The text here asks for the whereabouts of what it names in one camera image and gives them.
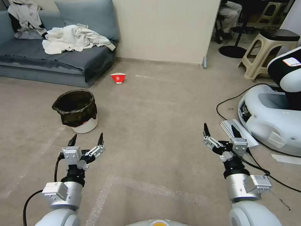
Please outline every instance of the sofa cushion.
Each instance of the sofa cushion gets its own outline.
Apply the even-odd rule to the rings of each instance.
[[[88,25],[89,29],[110,40],[119,40],[112,0],[91,0],[82,2],[56,0],[55,4],[67,25]]]
[[[83,74],[88,81],[101,68],[111,64],[115,59],[115,51],[108,47],[92,47],[82,52],[64,52],[48,55],[45,53],[41,40],[13,39],[0,45],[0,65],[19,63],[26,68],[36,69],[36,66],[53,71],[54,67],[62,67]]]
[[[59,12],[40,10],[39,16],[46,30],[51,30],[54,27],[65,27],[65,22]]]
[[[14,38],[15,32],[7,11],[0,11],[0,44]]]

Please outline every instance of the orange button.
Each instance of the orange button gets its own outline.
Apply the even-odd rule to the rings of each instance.
[[[153,226],[166,226],[166,224],[164,224],[163,222],[157,222],[153,224]]]

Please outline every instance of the plastic stool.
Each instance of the plastic stool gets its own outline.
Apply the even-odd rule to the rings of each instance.
[[[296,48],[299,38],[300,36],[298,34],[285,29],[262,30],[253,40],[238,65],[244,64],[246,67],[244,77],[254,81],[257,75],[261,73],[267,74],[266,66],[271,60],[268,58],[269,54],[274,50],[276,55],[281,46],[287,46],[290,50]],[[258,42],[261,42],[258,54],[251,55],[252,50]]]
[[[267,10],[273,6],[275,7],[273,14],[266,15]],[[282,12],[280,13],[283,14],[285,7],[286,7],[286,3],[269,2],[266,8],[264,9],[264,11],[262,12],[260,18],[258,19],[258,22],[260,23],[260,21],[266,19],[268,20],[268,25],[271,25],[274,22],[276,16],[281,17],[281,15],[279,15],[279,11],[281,10]]]

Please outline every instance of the label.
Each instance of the label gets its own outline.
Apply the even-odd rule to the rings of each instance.
[[[266,176],[254,175],[255,179],[267,179]]]
[[[301,66],[301,63],[293,57],[284,59],[282,61],[290,67]]]

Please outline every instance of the red paper cup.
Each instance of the red paper cup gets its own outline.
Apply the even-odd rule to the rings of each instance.
[[[115,73],[115,74],[111,74],[112,79],[114,80],[114,82],[116,82],[116,84],[121,84],[123,83],[124,79],[125,79],[125,74],[123,73]]]

